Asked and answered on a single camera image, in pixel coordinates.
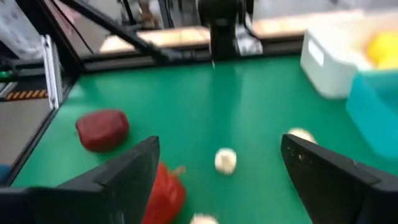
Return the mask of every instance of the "red block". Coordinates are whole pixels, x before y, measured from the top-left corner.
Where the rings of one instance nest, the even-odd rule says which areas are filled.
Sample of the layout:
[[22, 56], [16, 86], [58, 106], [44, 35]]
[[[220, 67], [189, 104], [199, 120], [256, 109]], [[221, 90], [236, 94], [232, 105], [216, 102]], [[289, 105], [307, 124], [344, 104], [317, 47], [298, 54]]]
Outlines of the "red block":
[[142, 224], [168, 224], [181, 211], [187, 192], [176, 175], [159, 163]]
[[129, 121], [122, 111], [99, 110], [82, 116], [76, 129], [87, 150], [108, 152], [127, 138]]

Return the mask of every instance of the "yellow object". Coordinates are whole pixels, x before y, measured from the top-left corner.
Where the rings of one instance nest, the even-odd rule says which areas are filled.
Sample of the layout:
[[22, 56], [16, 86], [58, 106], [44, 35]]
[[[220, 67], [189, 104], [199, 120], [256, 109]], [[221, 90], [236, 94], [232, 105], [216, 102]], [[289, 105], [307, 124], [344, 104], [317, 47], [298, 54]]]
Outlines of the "yellow object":
[[378, 69], [398, 69], [398, 53], [382, 59], [377, 65]]
[[380, 32], [368, 44], [368, 58], [376, 65], [391, 55], [398, 54], [398, 30]]

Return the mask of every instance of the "white plastic bin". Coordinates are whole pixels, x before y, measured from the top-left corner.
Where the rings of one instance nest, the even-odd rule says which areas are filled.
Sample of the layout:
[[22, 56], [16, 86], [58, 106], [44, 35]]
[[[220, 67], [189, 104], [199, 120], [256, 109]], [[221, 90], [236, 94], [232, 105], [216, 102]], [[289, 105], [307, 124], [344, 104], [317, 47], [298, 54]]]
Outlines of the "white plastic bin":
[[373, 70], [368, 42], [382, 30], [398, 29], [398, 11], [310, 26], [304, 35], [301, 66], [319, 94], [347, 98], [358, 71]]

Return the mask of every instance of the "garlic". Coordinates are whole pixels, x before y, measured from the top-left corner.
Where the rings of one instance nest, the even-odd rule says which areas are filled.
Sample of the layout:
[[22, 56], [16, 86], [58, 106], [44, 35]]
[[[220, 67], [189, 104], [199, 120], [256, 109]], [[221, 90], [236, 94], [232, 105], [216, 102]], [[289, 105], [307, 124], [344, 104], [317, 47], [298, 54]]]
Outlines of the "garlic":
[[236, 153], [230, 148], [221, 148], [215, 157], [216, 170], [231, 175], [236, 167]]
[[218, 221], [210, 215], [194, 214], [190, 224], [218, 224]]
[[309, 133], [307, 130], [302, 129], [302, 128], [292, 128], [289, 130], [289, 134], [293, 134], [294, 136], [297, 136], [299, 138], [302, 138], [304, 140], [310, 141], [312, 143], [318, 144], [315, 138], [312, 136], [311, 133]]

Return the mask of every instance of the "cable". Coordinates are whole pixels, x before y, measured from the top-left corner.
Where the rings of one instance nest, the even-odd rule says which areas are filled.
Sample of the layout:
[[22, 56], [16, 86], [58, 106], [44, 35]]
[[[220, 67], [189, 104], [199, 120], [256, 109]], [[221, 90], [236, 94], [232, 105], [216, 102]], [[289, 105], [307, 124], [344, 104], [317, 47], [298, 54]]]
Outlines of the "cable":
[[94, 54], [93, 50], [91, 49], [91, 47], [87, 44], [86, 40], [84, 39], [84, 37], [81, 35], [81, 33], [79, 32], [79, 30], [76, 28], [76, 26], [69, 20], [69, 18], [67, 17], [67, 15], [65, 15], [65, 13], [62, 12], [62, 10], [60, 9], [60, 7], [58, 6], [58, 4], [54, 1], [51, 0], [53, 6], [57, 9], [57, 11], [62, 15], [62, 17], [69, 23], [70, 26], [72, 26], [72, 29], [77, 33], [77, 35], [79, 36], [80, 40], [83, 42], [83, 44], [86, 46], [86, 48], [88, 49], [88, 51], [90, 51], [91, 54]]

